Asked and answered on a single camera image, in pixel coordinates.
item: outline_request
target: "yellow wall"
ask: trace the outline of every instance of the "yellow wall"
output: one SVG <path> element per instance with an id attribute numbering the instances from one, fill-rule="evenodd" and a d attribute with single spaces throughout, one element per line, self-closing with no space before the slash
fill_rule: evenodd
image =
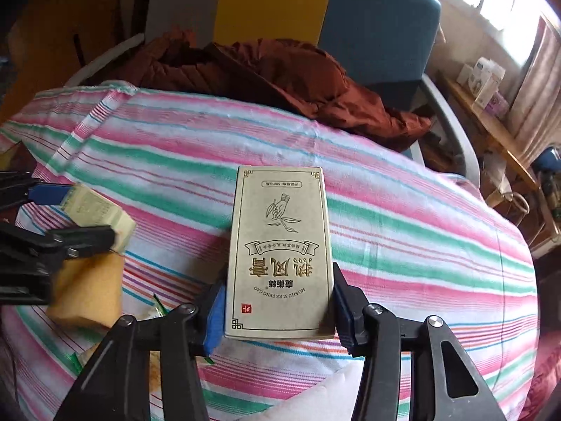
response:
<path id="1" fill-rule="evenodd" d="M 294 38 L 317 43 L 328 0 L 218 0 L 214 40 L 221 44 L 257 38 Z"/>

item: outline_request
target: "window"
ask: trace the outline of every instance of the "window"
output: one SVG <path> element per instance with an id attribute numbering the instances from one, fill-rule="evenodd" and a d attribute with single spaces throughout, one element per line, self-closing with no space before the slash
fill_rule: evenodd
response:
<path id="1" fill-rule="evenodd" d="M 536 0 L 462 0 L 484 19 L 492 35 L 519 64 L 534 46 L 540 11 Z"/>

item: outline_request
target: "brown jacket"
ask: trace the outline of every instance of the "brown jacket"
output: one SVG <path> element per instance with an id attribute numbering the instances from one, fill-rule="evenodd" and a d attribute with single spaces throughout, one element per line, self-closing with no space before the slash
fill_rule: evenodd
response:
<path id="1" fill-rule="evenodd" d="M 260 39 L 191 46 L 189 31 L 166 33 L 110 78 L 273 106 L 397 151 L 430 128 L 426 117 L 384 108 L 379 95 L 351 80 L 333 57 L 312 44 Z"/>

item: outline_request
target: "striped blanket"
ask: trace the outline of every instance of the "striped blanket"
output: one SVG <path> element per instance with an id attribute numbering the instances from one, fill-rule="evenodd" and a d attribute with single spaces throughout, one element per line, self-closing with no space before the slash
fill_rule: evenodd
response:
<path id="1" fill-rule="evenodd" d="M 39 162 L 37 177 L 83 182 L 136 220 L 123 309 L 137 315 L 154 293 L 173 308 L 214 280 L 228 255 L 238 165 L 323 167 L 333 259 L 347 281 L 397 316 L 442 316 L 508 419 L 517 419 L 536 354 L 534 268 L 517 228 L 459 186 L 461 178 L 277 109 L 123 82 L 38 94 L 0 128 L 0 149 L 20 140 Z M 67 224 L 56 207 L 26 205 L 18 217 L 38 233 Z M 62 329 L 38 306 L 4 307 L 2 327 L 22 409 L 30 420 L 51 420 L 76 378 L 69 357 L 102 332 Z M 11 362 L 0 355 L 9 386 Z M 234 420 L 282 403 L 352 358 L 337 340 L 224 339 L 212 359 L 199 370 L 209 415 Z M 405 420 L 408 356 L 402 368 Z M 161 394 L 150 402 L 153 420 L 163 419 Z"/>

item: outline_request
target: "small package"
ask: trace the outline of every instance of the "small package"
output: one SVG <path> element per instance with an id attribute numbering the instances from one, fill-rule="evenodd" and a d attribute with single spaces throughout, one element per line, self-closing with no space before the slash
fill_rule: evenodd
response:
<path id="1" fill-rule="evenodd" d="M 136 223 L 117 204 L 78 183 L 64 198 L 61 209 L 78 226 L 110 225 L 115 231 L 115 243 L 111 250 L 124 254 Z"/>
<path id="2" fill-rule="evenodd" d="M 485 110 L 489 114 L 497 117 L 497 119 L 503 120 L 508 112 L 509 107 L 510 106 L 508 104 L 508 101 L 503 98 L 503 95 L 501 95 L 499 92 L 495 92 L 489 103 L 485 106 Z"/>
<path id="3" fill-rule="evenodd" d="M 468 88 L 475 97 L 472 110 L 480 112 L 489 103 L 493 95 L 499 90 L 505 69 L 493 60 L 481 57 L 473 67 L 467 80 Z"/>
<path id="4" fill-rule="evenodd" d="M 331 339 L 333 266 L 321 168 L 238 171 L 225 335 Z"/>

